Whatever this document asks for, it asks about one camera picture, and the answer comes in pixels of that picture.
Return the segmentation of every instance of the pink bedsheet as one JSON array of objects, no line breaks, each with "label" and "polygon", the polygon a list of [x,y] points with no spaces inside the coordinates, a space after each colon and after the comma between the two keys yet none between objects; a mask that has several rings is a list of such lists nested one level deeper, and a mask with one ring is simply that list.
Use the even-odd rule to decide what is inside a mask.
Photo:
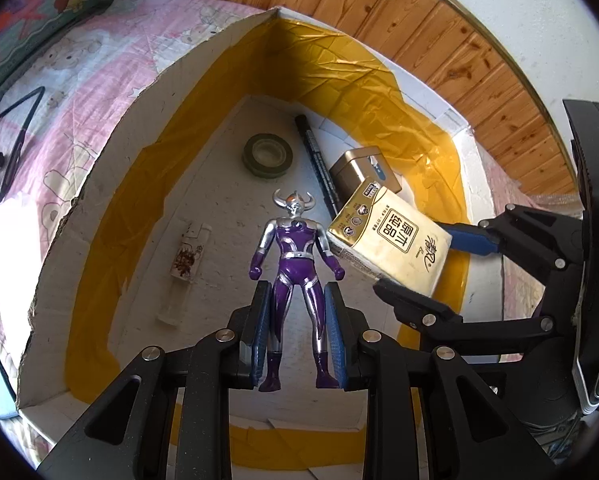
[{"label": "pink bedsheet", "polygon": [[[258,12],[217,0],[115,0],[52,44],[2,98],[0,111],[46,88],[0,204],[0,355],[15,388],[42,261],[116,124],[173,62]],[[0,151],[9,152],[31,105],[0,122]]]}]

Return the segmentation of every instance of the wooden ceiling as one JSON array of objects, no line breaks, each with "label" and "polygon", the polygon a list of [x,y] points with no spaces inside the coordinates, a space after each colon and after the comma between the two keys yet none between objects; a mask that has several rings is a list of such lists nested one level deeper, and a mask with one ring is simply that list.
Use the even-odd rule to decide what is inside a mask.
[{"label": "wooden ceiling", "polygon": [[494,47],[441,0],[231,0],[284,6],[327,23],[394,60],[451,103],[527,194],[575,184],[556,135]]}]

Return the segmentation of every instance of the blue gripper pad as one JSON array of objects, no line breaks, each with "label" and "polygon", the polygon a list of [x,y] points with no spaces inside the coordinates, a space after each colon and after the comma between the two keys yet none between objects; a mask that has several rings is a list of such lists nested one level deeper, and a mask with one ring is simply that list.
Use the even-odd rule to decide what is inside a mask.
[{"label": "blue gripper pad", "polygon": [[324,295],[326,297],[326,330],[328,331],[331,357],[333,358],[333,371],[337,382],[340,383],[340,388],[345,388],[348,383],[348,375],[346,374],[346,352],[343,345],[342,332],[340,331],[337,314],[335,313],[333,294],[328,287],[324,290]]},{"label": "blue gripper pad", "polygon": [[478,256],[487,256],[488,254],[497,254],[499,252],[497,244],[483,234],[468,232],[453,225],[444,225],[444,229],[453,237],[451,240],[451,249],[477,254]]},{"label": "blue gripper pad", "polygon": [[270,302],[272,300],[272,286],[267,283],[265,298],[257,318],[257,329],[252,342],[252,370],[250,380],[253,386],[259,384],[263,374],[263,363],[266,357],[266,345],[268,344],[268,324],[270,322]]}]

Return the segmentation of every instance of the black marker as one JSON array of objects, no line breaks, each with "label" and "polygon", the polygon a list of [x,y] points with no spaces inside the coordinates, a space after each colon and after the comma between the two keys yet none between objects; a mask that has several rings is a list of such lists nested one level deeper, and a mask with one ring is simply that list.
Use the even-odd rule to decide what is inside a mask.
[{"label": "black marker", "polygon": [[295,124],[297,124],[297,131],[304,141],[304,146],[308,151],[308,156],[310,157],[311,164],[313,164],[313,169],[317,175],[319,186],[322,188],[322,192],[324,193],[324,202],[326,202],[328,212],[331,214],[331,218],[335,218],[337,213],[339,213],[339,211],[342,209],[342,201],[340,200],[339,194],[335,189],[335,184],[333,184],[331,174],[328,173],[328,170],[326,169],[322,151],[319,149],[319,145],[317,144],[313,130],[310,128],[310,124],[308,124],[308,119],[306,116],[298,115],[295,117]]}]

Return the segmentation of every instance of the figure's boot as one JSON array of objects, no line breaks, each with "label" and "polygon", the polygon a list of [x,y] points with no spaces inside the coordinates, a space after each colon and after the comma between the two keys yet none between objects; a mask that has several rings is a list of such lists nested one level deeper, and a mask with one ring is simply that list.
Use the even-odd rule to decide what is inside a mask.
[{"label": "figure's boot", "polygon": [[281,390],[279,383],[279,363],[281,363],[281,352],[268,352],[268,375],[260,385],[260,392],[276,392]]},{"label": "figure's boot", "polygon": [[317,388],[339,388],[337,379],[328,373],[328,352],[315,352],[315,366],[317,366]]}]

